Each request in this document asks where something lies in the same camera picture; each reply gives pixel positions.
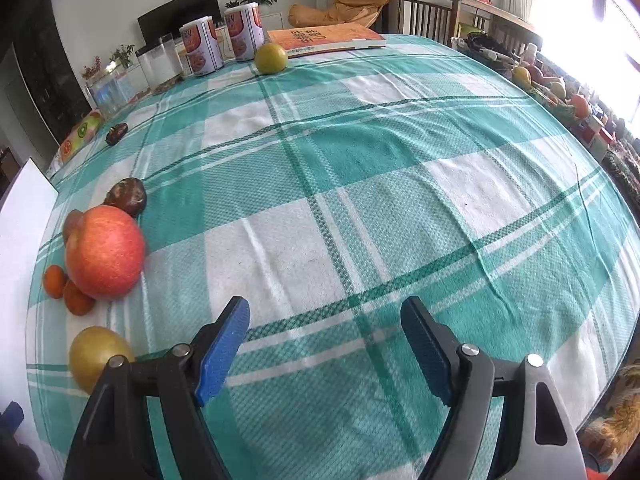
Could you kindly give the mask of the left red white can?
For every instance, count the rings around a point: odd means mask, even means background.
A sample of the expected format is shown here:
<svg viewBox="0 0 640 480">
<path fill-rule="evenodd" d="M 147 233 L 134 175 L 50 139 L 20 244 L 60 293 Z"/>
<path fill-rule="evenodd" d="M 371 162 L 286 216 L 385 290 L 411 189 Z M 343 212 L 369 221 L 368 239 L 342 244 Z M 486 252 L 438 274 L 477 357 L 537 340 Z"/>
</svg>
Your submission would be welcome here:
<svg viewBox="0 0 640 480">
<path fill-rule="evenodd" d="M 190 21 L 182 25 L 179 32 L 186 49 L 186 58 L 195 76 L 206 76 L 224 67 L 211 16 Z"/>
</svg>

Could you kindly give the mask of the large red apple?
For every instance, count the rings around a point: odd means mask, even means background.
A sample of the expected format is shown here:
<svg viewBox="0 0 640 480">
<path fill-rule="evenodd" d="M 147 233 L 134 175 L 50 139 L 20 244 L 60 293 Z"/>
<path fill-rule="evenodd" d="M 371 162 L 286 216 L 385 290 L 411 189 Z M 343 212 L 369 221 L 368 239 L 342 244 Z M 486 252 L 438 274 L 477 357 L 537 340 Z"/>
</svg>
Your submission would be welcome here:
<svg viewBox="0 0 640 480">
<path fill-rule="evenodd" d="M 65 244 L 70 279 L 96 300 L 117 300 L 131 292 L 140 280 L 144 257 L 137 222 L 108 205 L 88 209 Z"/>
</svg>

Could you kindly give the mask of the kiwi print packet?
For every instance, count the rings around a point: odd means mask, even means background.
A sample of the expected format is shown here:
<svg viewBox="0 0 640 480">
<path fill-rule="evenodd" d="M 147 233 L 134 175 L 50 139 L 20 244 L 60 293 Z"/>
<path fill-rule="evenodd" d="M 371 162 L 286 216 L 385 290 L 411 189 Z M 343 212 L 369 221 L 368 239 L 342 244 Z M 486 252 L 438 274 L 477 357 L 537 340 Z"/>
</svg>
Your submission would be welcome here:
<svg viewBox="0 0 640 480">
<path fill-rule="evenodd" d="M 94 138 L 103 123 L 104 117 L 101 112 L 99 110 L 92 110 L 82 118 L 81 122 L 74 125 L 72 131 L 66 136 L 58 149 L 58 159 L 60 163 L 65 165 L 66 162 L 69 162 L 77 152 Z"/>
</svg>

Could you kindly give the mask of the cluttered side table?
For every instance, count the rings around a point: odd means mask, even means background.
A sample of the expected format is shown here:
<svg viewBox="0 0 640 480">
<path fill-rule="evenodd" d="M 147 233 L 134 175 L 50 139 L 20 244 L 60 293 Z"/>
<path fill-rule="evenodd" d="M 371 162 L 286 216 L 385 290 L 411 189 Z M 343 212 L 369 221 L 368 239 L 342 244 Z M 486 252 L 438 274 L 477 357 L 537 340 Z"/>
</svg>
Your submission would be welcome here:
<svg viewBox="0 0 640 480">
<path fill-rule="evenodd" d="M 494 38 L 471 30 L 450 47 L 521 88 L 551 113 L 600 162 L 633 211 L 639 210 L 639 139 L 595 94 L 529 44 L 521 56 Z"/>
</svg>

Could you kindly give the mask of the orange bean bag chair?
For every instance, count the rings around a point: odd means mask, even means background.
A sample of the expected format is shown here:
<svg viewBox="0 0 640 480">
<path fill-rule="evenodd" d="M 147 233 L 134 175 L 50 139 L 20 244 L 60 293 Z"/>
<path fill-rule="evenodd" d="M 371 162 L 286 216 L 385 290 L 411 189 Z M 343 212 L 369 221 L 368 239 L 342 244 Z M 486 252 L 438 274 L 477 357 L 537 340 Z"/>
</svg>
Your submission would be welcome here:
<svg viewBox="0 0 640 480">
<path fill-rule="evenodd" d="M 343 23 L 371 27 L 389 2 L 390 0 L 333 0 L 326 10 L 293 4 L 288 10 L 288 24 L 294 28 Z"/>
</svg>

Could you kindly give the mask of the small orange tangerine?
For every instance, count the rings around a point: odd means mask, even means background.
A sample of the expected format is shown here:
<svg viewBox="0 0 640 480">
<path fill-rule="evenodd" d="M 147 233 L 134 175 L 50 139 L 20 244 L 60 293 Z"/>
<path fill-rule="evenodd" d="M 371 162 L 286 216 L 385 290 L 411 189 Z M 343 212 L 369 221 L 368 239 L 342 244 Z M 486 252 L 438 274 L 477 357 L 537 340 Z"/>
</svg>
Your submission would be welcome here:
<svg viewBox="0 0 640 480">
<path fill-rule="evenodd" d="M 43 289 L 53 299 L 61 299 L 63 297 L 66 282 L 67 276 L 57 264 L 48 266 L 42 276 Z"/>
<path fill-rule="evenodd" d="M 82 292 L 71 280 L 63 288 L 63 299 L 66 309 L 76 316 L 88 314 L 96 304 L 96 300 Z"/>
</svg>

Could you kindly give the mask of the dark red-brown fruit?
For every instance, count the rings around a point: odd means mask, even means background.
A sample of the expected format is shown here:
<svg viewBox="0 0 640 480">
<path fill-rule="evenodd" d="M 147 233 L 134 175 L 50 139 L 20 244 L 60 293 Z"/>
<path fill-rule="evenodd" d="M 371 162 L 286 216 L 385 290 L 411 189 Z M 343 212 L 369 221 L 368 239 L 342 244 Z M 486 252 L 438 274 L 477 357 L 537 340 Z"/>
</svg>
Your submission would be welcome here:
<svg viewBox="0 0 640 480">
<path fill-rule="evenodd" d="M 104 198 L 104 205 L 125 211 L 137 218 L 146 207 L 146 192 L 140 179 L 125 178 L 114 184 Z"/>
</svg>

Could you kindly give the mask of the dark bookcase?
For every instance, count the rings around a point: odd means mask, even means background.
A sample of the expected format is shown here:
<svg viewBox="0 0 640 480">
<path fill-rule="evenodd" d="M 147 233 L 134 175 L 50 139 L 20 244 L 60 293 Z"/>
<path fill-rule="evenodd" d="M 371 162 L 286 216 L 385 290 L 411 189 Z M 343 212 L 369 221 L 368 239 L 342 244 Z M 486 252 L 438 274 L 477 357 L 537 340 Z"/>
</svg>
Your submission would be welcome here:
<svg viewBox="0 0 640 480">
<path fill-rule="evenodd" d="M 51 0 L 36 4 L 13 47 L 36 109 L 55 141 L 62 143 L 91 106 L 68 62 Z"/>
</svg>

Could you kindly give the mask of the brown sweet potato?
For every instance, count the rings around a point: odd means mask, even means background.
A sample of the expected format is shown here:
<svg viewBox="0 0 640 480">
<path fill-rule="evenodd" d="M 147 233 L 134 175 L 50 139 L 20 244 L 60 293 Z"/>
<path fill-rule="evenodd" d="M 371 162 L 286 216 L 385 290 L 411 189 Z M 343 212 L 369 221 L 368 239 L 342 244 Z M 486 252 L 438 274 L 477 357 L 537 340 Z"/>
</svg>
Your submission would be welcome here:
<svg viewBox="0 0 640 480">
<path fill-rule="evenodd" d="M 79 232 L 82 226 L 82 222 L 84 221 L 84 215 L 85 214 L 78 209 L 72 209 L 67 214 L 62 227 L 62 237 L 64 243 L 67 243 L 74 234 L 77 234 Z"/>
</svg>

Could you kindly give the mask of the white cardboard box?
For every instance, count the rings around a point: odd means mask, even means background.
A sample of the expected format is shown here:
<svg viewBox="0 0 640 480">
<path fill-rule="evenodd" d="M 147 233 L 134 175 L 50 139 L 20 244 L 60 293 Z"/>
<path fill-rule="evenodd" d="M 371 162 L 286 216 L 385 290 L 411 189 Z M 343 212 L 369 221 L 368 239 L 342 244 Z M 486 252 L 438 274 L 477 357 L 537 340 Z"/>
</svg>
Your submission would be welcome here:
<svg viewBox="0 0 640 480">
<path fill-rule="evenodd" d="M 58 192 L 29 159 L 1 199 L 1 406 L 14 401 L 25 419 L 17 441 L 38 457 L 38 474 L 53 479 L 37 436 L 26 370 L 27 310 L 32 274 L 44 229 Z"/>
</svg>

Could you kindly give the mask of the far dark fruit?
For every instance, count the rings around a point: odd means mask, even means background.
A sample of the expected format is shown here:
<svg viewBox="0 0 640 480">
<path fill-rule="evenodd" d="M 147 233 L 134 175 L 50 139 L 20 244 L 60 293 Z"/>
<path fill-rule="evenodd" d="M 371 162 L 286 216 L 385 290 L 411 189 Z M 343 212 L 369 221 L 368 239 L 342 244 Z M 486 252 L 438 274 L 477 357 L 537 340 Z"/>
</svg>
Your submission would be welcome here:
<svg viewBox="0 0 640 480">
<path fill-rule="evenodd" d="M 128 132 L 128 125 L 126 122 L 120 122 L 119 124 L 114 125 L 108 130 L 108 133 L 105 137 L 105 142 L 109 146 L 116 145 Z"/>
</svg>

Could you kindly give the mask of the wooden dining chair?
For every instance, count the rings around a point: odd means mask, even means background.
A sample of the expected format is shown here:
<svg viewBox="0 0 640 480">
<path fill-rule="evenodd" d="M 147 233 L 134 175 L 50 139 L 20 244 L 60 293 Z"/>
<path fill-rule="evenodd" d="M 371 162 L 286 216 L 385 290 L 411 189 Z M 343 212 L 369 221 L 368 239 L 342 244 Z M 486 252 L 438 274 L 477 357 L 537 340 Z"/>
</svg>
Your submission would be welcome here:
<svg viewBox="0 0 640 480">
<path fill-rule="evenodd" d="M 398 0 L 398 32 L 451 46 L 457 36 L 461 0 Z"/>
</svg>

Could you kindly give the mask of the black television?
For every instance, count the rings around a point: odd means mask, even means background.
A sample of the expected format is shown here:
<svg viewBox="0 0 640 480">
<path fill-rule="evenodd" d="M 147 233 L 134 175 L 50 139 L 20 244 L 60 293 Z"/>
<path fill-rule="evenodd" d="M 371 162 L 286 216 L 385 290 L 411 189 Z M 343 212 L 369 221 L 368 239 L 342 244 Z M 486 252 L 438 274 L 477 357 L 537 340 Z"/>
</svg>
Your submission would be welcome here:
<svg viewBox="0 0 640 480">
<path fill-rule="evenodd" d="M 140 15 L 138 25 L 145 43 L 152 44 L 167 34 L 178 38 L 183 25 L 206 16 L 222 22 L 218 0 L 171 0 Z"/>
</svg>

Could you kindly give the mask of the yellow-green round fruit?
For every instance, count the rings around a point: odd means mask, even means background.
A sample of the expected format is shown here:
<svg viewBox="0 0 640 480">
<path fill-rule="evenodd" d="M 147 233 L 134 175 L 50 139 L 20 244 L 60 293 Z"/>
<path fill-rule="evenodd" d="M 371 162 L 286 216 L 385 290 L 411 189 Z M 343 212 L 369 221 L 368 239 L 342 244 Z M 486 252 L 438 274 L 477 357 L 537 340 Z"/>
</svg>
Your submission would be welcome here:
<svg viewBox="0 0 640 480">
<path fill-rule="evenodd" d="M 288 54 L 280 44 L 263 44 L 255 54 L 255 66 L 262 75 L 273 75 L 288 67 Z"/>
</svg>

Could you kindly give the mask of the clear jar black lid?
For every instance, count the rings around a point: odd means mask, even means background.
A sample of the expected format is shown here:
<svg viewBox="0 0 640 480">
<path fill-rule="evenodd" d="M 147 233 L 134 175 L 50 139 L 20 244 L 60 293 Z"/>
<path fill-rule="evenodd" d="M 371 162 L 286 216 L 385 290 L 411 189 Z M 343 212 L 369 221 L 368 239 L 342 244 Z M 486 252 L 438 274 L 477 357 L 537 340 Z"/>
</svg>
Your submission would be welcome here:
<svg viewBox="0 0 640 480">
<path fill-rule="evenodd" d="M 136 58 L 152 92 L 162 93 L 182 81 L 182 65 L 171 34 L 137 50 Z"/>
</svg>

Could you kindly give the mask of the red white can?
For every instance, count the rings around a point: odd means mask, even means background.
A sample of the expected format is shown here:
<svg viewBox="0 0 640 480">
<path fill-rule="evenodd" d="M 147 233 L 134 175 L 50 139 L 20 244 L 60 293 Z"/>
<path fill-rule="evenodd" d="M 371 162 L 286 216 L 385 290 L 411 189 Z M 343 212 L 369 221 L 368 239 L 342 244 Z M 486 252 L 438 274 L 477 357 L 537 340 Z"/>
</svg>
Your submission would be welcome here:
<svg viewBox="0 0 640 480">
<path fill-rule="evenodd" d="M 251 61 L 265 43 L 258 4 L 250 2 L 227 9 L 224 11 L 224 20 L 235 59 L 238 62 Z"/>
<path fill-rule="evenodd" d="M 186 58 L 195 76 L 206 76 L 224 67 L 211 16 L 190 21 L 182 25 L 179 32 L 186 49 Z"/>
</svg>

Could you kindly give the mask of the orange book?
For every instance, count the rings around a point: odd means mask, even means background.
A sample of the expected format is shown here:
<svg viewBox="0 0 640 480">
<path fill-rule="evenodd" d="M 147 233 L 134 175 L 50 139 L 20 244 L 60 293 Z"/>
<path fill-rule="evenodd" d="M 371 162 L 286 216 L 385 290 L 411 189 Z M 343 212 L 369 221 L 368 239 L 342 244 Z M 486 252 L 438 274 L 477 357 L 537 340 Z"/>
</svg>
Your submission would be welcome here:
<svg viewBox="0 0 640 480">
<path fill-rule="evenodd" d="M 270 30 L 268 38 L 281 46 L 290 58 L 386 46 L 384 37 L 358 23 Z"/>
</svg>

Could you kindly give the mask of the yellow pear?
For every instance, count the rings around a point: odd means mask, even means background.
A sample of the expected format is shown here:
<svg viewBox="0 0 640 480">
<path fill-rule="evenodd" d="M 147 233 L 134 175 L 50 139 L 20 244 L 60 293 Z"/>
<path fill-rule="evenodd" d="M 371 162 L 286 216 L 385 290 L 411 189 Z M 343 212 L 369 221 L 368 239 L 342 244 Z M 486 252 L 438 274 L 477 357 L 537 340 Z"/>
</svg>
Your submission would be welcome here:
<svg viewBox="0 0 640 480">
<path fill-rule="evenodd" d="M 134 352 L 118 333 L 101 326 L 82 330 L 74 338 L 68 352 L 70 372 L 78 387 L 91 394 L 108 360 L 118 354 L 134 362 Z"/>
</svg>

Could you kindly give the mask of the teal white plaid tablecloth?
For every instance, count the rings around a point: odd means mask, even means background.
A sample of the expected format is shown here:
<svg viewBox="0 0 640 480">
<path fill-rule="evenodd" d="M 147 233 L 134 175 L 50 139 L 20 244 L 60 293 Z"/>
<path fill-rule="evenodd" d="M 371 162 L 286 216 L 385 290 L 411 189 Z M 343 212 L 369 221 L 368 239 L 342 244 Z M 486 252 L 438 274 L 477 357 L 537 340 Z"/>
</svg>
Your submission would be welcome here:
<svg viewBox="0 0 640 480">
<path fill-rule="evenodd" d="M 499 359 L 537 353 L 574 426 L 639 313 L 639 229 L 591 154 L 536 101 L 437 42 L 229 64 L 125 115 L 53 176 L 27 310 L 43 463 L 61 477 L 87 402 L 68 367 L 103 326 L 138 358 L 190 340 L 232 296 L 250 330 L 204 414 L 237 479 L 412 479 L 447 411 L 399 325 L 419 296 Z M 42 274 L 67 214 L 135 177 L 144 269 L 70 314 Z"/>
</svg>

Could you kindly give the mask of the right red white can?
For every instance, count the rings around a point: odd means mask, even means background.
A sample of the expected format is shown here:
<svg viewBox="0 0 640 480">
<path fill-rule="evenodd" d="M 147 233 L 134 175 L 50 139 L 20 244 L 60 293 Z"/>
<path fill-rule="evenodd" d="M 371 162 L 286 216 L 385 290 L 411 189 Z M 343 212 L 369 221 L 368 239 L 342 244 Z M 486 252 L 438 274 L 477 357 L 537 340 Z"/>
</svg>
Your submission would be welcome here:
<svg viewBox="0 0 640 480">
<path fill-rule="evenodd" d="M 258 4 L 250 2 L 227 9 L 224 11 L 224 20 L 235 59 L 238 62 L 251 61 L 265 43 Z"/>
</svg>

